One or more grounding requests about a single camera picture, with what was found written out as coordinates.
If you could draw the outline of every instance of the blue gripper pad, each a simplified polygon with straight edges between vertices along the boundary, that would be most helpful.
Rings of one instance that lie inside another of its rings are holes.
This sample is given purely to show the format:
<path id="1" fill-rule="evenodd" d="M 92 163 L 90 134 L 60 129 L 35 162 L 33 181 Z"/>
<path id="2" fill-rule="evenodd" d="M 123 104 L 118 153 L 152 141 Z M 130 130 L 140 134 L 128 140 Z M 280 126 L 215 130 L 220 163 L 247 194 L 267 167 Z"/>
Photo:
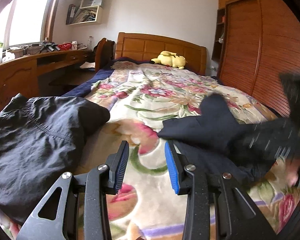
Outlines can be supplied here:
<path id="1" fill-rule="evenodd" d="M 175 161 L 173 159 L 172 152 L 171 152 L 168 142 L 166 142 L 166 144 L 164 146 L 164 155 L 166 157 L 171 186 L 174 189 L 174 192 L 176 194 L 178 194 L 180 191 L 180 185 L 179 185 L 179 180 L 178 180 L 178 171 L 177 171 L 177 167 L 176 167 Z"/>

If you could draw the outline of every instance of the clothing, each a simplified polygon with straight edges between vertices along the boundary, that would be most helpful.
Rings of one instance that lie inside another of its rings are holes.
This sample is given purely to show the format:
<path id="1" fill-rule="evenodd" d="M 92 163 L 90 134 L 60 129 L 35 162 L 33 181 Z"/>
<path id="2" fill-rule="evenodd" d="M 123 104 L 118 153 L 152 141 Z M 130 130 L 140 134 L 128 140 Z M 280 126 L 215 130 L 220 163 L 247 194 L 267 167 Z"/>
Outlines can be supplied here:
<path id="1" fill-rule="evenodd" d="M 87 136 L 109 118 L 84 98 L 12 98 L 0 112 L 0 209 L 23 224 L 57 178 L 75 170 Z"/>
<path id="2" fill-rule="evenodd" d="M 300 128 L 300 75 L 280 73 L 279 78 L 290 107 L 290 118 Z"/>
<path id="3" fill-rule="evenodd" d="M 287 118 L 239 124 L 219 94 L 206 97 L 200 110 L 201 116 L 163 121 L 158 136 L 177 140 L 188 161 L 207 173 L 229 172 L 248 185 L 261 179 L 277 157 L 300 157 L 300 137 Z"/>

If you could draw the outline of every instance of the stuffed toy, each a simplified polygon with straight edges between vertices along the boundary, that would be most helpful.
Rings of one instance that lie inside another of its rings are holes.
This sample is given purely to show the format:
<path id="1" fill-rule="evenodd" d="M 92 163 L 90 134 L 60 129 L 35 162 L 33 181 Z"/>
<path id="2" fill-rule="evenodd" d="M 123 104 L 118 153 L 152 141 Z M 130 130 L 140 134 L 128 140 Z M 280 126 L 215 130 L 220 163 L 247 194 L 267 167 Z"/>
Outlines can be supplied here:
<path id="1" fill-rule="evenodd" d="M 155 64 L 162 64 L 174 68 L 184 69 L 186 65 L 186 59 L 177 53 L 169 51 L 163 51 L 157 58 L 151 59 Z"/>

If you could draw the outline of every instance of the wooden headboard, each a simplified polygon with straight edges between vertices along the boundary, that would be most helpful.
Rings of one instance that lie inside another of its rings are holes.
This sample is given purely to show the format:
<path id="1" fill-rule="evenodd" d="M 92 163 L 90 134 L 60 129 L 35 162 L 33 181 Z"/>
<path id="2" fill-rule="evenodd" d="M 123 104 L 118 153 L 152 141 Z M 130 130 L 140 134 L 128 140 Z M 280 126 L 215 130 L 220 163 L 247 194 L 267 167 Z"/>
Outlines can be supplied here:
<path id="1" fill-rule="evenodd" d="M 205 47 L 174 38 L 142 33 L 119 33 L 115 58 L 129 57 L 134 60 L 151 60 L 167 50 L 186 58 L 186 68 L 204 75 L 207 63 Z"/>

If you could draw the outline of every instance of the window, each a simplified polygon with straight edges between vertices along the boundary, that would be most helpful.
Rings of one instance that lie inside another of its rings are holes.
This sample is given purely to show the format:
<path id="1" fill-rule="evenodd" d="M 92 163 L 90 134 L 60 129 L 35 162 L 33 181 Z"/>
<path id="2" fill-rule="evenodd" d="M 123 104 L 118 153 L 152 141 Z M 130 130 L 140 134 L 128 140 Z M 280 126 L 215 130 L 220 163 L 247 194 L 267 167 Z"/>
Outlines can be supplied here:
<path id="1" fill-rule="evenodd" d="M 7 49 L 38 43 L 48 0 L 13 0 L 0 14 L 0 42 Z"/>

